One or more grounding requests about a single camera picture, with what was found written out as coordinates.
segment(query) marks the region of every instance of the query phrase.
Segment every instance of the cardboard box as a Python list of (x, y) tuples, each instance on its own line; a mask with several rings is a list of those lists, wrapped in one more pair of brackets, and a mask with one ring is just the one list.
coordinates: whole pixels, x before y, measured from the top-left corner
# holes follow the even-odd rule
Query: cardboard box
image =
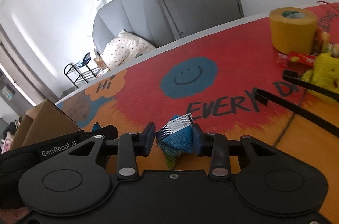
[(79, 130), (71, 118), (46, 99), (26, 112), (15, 133), (10, 150)]

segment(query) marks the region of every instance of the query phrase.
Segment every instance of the table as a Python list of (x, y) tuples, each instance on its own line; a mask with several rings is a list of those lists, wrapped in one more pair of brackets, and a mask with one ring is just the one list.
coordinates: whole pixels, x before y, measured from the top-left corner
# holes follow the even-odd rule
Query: table
[[(327, 5), (308, 8), (319, 26), (339, 39), (339, 13)], [(113, 124), (119, 133), (141, 132), (149, 121), (160, 129), (175, 114), (191, 112), (205, 132), (228, 139), (252, 135), (273, 145), (292, 113), (269, 103), (258, 104), (255, 88), (277, 94), (339, 126), (339, 107), (329, 106), (304, 89), (282, 80), (285, 69), (272, 47), (268, 14), (232, 21), (185, 37), (109, 72), (65, 97), (58, 104), (80, 128), (91, 131), (98, 122)], [(277, 148), (319, 169), (329, 191), (320, 213), (339, 223), (339, 139), (296, 116)], [(183, 155), (175, 169), (205, 169), (209, 158)], [(150, 156), (137, 158), (140, 171), (167, 169), (155, 145)], [(238, 172), (237, 158), (231, 158)], [(115, 168), (114, 158), (107, 166)]]

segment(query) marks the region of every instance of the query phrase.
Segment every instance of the black strap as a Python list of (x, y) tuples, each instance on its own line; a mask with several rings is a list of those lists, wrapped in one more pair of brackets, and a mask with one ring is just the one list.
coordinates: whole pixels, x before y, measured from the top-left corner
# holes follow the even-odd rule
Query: black strap
[(317, 86), (315, 84), (301, 80), (298, 77), (298, 73), (296, 73), (296, 72), (293, 72), (293, 71), (290, 71), (290, 70), (284, 70), (284, 72), (282, 73), (282, 79), (287, 81), (287, 82), (290, 82), (292, 84), (299, 85), (299, 86), (304, 87), (306, 89), (310, 89), (312, 91), (315, 91), (315, 92), (318, 92), (318, 93), (323, 94), (325, 96), (328, 96), (332, 99), (335, 99), (337, 102), (339, 102), (339, 94), (332, 92), (328, 89), (325, 89), (323, 87)]
[(317, 126), (320, 126), (321, 128), (327, 130), (328, 132), (332, 133), (334, 136), (339, 138), (339, 128), (337, 128), (335, 125), (331, 124), (330, 122), (324, 120), (323, 118), (317, 116), (316, 114), (311, 113), (310, 111), (307, 111), (306, 109), (303, 109), (285, 99), (282, 99), (272, 93), (269, 93), (262, 89), (257, 89), (255, 93), (255, 99), (264, 104), (267, 105), (268, 100), (300, 115), (301, 117), (313, 122)]

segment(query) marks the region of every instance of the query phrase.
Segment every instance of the red string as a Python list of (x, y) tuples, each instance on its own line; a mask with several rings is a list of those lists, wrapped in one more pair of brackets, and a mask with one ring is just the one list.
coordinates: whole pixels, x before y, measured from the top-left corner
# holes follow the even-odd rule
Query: red string
[(335, 8), (331, 3), (328, 3), (328, 2), (323, 1), (323, 0), (319, 0), (319, 1), (317, 1), (317, 3), (325, 3), (327, 5), (330, 5), (333, 9), (335, 9), (337, 12), (339, 12), (339, 10), (337, 8)]

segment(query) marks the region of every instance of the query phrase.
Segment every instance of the yellow tape roll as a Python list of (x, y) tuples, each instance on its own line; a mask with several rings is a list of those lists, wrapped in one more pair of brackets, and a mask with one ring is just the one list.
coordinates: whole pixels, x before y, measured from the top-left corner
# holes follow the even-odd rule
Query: yellow tape roll
[(279, 8), (270, 12), (273, 46), (280, 52), (310, 54), (317, 30), (317, 16), (304, 9)]

